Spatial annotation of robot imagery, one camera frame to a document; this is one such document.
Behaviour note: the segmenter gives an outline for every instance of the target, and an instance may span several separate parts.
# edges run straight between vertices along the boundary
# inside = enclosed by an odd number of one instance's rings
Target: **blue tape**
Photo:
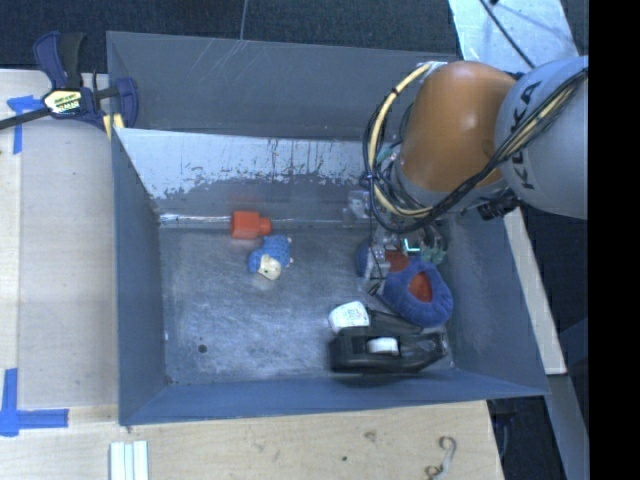
[[[31,110],[40,110],[44,108],[44,104],[33,96],[21,96],[18,98],[9,98],[7,105],[11,107],[16,115],[20,115],[23,112],[30,112]],[[13,154],[17,155],[22,151],[22,125],[16,126],[13,132]]]
[[[4,372],[2,410],[0,410],[0,436],[15,437],[23,429],[64,428],[69,426],[69,409],[20,411],[18,401],[18,369]]]

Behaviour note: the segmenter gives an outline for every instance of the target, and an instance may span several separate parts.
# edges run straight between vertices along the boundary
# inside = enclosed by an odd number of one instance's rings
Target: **white object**
[[[395,338],[375,338],[367,341],[367,352],[369,352],[369,354],[399,356],[400,348],[398,347],[398,340]]]
[[[345,327],[366,327],[369,325],[367,308],[358,300],[342,304],[329,313],[329,325],[336,334]]]
[[[111,443],[110,480],[149,480],[149,457],[146,441]]]

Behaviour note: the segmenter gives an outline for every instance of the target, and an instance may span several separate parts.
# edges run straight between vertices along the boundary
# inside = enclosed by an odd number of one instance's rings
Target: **tape roll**
[[[370,354],[389,354],[399,356],[398,340],[395,338],[374,338],[367,342],[367,352]]]

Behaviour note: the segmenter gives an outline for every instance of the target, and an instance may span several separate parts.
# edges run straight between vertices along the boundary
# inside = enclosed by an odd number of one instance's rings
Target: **bin floor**
[[[352,300],[384,310],[355,273],[354,252],[367,231],[286,234],[294,262],[270,281],[247,265],[261,239],[234,240],[220,230],[161,229],[168,382],[329,375],[329,312]]]

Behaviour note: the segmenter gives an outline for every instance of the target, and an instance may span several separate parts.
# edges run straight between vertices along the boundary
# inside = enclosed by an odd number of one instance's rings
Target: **small red object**
[[[235,211],[231,214],[231,238],[252,240],[271,233],[271,221],[258,212]]]

